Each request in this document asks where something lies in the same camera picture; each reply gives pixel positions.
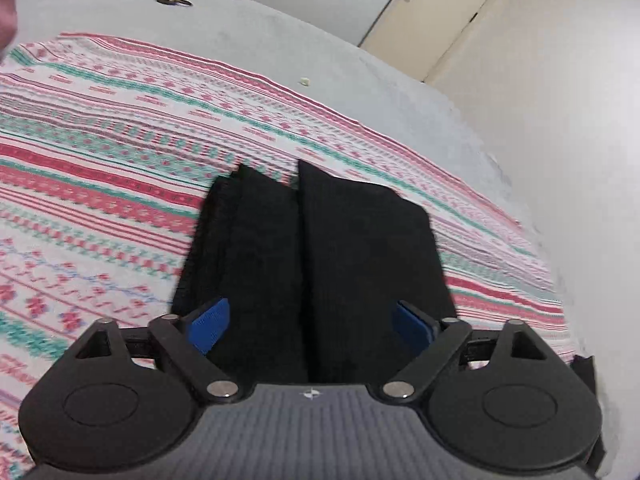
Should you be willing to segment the black pants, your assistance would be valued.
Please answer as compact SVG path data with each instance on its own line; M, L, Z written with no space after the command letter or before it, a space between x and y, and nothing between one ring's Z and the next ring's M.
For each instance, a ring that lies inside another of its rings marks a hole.
M229 303L209 359L242 385L379 385L416 354L400 302L456 309L426 211L373 183L300 162L294 184L241 166L214 180L171 303Z

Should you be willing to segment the cream bedroom door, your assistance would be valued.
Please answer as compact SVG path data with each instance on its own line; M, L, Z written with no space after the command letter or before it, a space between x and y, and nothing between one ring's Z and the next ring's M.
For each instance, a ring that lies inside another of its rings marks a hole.
M424 81L487 0L392 0L361 47Z

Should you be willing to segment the patterned red green blanket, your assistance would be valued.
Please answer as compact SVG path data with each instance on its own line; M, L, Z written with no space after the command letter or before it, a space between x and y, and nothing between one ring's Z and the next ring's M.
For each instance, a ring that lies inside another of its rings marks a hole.
M577 351L523 226L419 152L258 74L131 39L63 34L1 65L1 474L32 468L26 393L98 318L168 309L212 181L282 183L306 160L392 188L430 215L452 298L490 330L532 326Z

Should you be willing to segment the black glasses on bed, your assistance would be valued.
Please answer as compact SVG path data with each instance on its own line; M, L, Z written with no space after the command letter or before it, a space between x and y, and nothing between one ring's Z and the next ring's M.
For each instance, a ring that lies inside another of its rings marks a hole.
M193 3L189 0L155 0L157 3L163 6L187 6L190 8Z

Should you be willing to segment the upper pink pillow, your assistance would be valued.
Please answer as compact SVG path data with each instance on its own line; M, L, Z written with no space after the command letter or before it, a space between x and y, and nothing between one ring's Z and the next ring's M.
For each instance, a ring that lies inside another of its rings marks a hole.
M0 50L9 47L17 31L16 0L0 0Z

